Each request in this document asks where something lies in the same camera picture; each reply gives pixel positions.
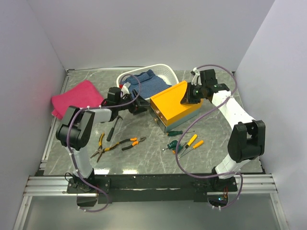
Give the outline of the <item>green orange stubby screwdriver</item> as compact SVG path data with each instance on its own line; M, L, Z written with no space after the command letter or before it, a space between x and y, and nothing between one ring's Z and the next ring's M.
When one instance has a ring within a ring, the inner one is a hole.
M181 145L181 144L179 145L178 153L180 153L180 151L185 147L185 145L186 145L186 143L184 143L183 145ZM173 152L173 154L176 153L176 146L173 148L172 152Z

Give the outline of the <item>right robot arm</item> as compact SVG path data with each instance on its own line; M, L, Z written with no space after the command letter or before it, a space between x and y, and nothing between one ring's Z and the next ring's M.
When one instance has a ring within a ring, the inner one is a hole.
M232 183L232 177L245 164L264 154L265 123L250 116L232 96L224 83L218 83L214 69L191 71L181 104L198 104L207 99L225 117L232 132L227 144L228 154L212 169L209 185L221 191Z

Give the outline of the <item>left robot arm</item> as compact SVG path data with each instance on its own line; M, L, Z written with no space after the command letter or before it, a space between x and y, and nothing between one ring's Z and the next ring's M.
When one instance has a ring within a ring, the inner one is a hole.
M68 107L56 131L56 139L67 149L73 164L72 187L86 193L98 190L87 152L93 125L115 120L120 111L127 110L137 115L149 107L150 103L141 97L139 91L124 94L119 87L109 88L107 97L97 107Z

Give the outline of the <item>dark green screwdriver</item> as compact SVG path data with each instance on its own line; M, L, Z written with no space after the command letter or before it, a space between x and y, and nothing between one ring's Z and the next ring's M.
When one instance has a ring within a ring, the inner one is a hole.
M184 131L182 131L182 130L180 130L180 131L172 130L172 131L167 132L166 134L169 137L174 137L174 136L182 135L183 133L184 133Z

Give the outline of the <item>yellow screwdriver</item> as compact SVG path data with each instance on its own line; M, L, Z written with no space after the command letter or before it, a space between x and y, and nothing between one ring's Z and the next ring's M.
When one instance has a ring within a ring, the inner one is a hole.
M194 134L192 136L192 138L189 140L189 142L184 146L184 150L186 150L187 148L189 148L191 146L191 144L196 140L197 138L197 134Z

